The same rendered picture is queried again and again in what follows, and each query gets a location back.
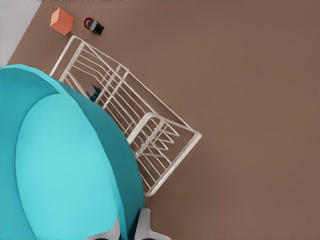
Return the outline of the turquoise plate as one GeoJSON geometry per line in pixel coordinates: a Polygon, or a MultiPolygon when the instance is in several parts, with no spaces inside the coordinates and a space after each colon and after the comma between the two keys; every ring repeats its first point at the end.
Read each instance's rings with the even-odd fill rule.
{"type": "Polygon", "coordinates": [[[129,143],[96,103],[25,65],[0,68],[0,240],[85,240],[145,207],[129,143]]]}

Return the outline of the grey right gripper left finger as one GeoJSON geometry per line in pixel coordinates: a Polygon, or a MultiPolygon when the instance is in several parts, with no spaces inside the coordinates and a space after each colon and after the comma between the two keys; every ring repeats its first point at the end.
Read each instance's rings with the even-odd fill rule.
{"type": "Polygon", "coordinates": [[[120,240],[121,231],[119,218],[117,217],[112,228],[108,231],[89,236],[87,240],[120,240]]]}

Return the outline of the small black blue block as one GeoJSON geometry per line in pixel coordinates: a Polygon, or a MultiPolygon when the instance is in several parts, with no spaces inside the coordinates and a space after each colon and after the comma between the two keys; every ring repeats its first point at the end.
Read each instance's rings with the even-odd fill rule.
{"type": "Polygon", "coordinates": [[[92,84],[92,85],[89,87],[89,89],[86,91],[86,94],[87,94],[88,98],[89,98],[92,102],[95,102],[95,101],[98,99],[101,91],[102,91],[102,90],[101,90],[100,88],[98,88],[98,87],[96,87],[96,86],[94,86],[94,85],[92,84]]]}

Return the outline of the orange cube box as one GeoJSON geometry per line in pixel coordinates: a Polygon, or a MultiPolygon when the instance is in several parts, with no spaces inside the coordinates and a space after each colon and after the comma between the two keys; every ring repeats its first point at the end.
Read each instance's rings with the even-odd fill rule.
{"type": "Polygon", "coordinates": [[[59,7],[52,15],[50,27],[62,35],[67,35],[73,29],[74,17],[59,7]]]}

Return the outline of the red button switch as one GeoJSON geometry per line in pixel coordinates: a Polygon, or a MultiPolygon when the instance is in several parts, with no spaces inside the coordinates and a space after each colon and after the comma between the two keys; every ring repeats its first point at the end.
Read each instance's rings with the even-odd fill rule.
{"type": "Polygon", "coordinates": [[[102,26],[98,21],[94,20],[91,17],[86,17],[83,21],[84,28],[93,32],[94,34],[100,36],[104,30],[104,26],[102,26]]]}

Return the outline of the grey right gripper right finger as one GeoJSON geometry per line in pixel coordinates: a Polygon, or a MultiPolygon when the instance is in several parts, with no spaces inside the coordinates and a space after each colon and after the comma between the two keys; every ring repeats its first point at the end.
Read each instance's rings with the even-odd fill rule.
{"type": "Polygon", "coordinates": [[[151,210],[142,208],[139,213],[135,240],[172,240],[170,237],[151,230],[151,210]]]}

